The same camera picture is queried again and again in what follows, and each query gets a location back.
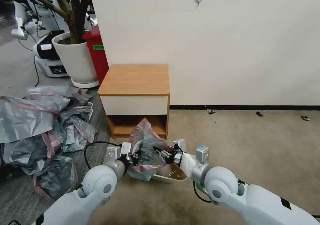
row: wooden nightstand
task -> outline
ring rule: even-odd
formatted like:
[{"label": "wooden nightstand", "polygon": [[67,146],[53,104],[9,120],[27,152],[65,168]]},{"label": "wooden nightstand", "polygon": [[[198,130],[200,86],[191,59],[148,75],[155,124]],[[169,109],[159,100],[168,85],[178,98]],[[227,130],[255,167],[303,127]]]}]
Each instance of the wooden nightstand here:
[{"label": "wooden nightstand", "polygon": [[166,64],[112,65],[99,90],[112,138],[129,137],[145,117],[161,138],[168,136],[170,86]]}]

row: trash bin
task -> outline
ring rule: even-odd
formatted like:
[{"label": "trash bin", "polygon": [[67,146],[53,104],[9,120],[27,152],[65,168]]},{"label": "trash bin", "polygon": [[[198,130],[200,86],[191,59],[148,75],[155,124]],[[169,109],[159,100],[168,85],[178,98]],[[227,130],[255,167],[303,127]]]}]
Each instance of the trash bin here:
[{"label": "trash bin", "polygon": [[109,70],[109,66],[104,52],[99,26],[97,25],[92,28],[89,32],[84,34],[82,38],[87,41],[98,81],[101,84]]}]

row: pink plastic bag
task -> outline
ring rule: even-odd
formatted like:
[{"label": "pink plastic bag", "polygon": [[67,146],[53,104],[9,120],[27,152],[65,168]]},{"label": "pink plastic bag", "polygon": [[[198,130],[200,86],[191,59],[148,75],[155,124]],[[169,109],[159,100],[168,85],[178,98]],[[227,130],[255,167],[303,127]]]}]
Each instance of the pink plastic bag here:
[{"label": "pink plastic bag", "polygon": [[166,163],[155,152],[153,147],[168,150],[168,145],[151,128],[149,121],[144,118],[131,132],[129,142],[133,145],[141,143],[141,154],[139,155],[139,165],[131,166],[128,174],[131,177],[149,181],[151,177]]}]

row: open shelf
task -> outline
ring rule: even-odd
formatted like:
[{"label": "open shelf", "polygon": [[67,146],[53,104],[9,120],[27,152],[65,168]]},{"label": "open shelf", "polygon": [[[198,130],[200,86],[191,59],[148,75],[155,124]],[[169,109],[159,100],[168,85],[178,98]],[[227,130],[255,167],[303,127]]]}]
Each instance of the open shelf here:
[{"label": "open shelf", "polygon": [[129,137],[131,131],[146,118],[152,130],[161,138],[166,137],[167,115],[110,115],[107,117],[112,138]]}]

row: beige carpet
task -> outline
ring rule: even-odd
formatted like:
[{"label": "beige carpet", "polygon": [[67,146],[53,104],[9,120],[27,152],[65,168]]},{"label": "beige carpet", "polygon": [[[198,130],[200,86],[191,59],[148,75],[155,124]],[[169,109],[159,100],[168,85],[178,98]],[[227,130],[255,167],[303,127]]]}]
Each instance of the beige carpet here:
[{"label": "beige carpet", "polygon": [[[170,111],[168,144],[185,138],[189,153],[210,147],[214,166],[320,214],[320,112]],[[300,116],[308,115],[311,121]],[[192,181],[143,182],[125,176],[91,224],[238,224],[236,212],[200,201]]]}]

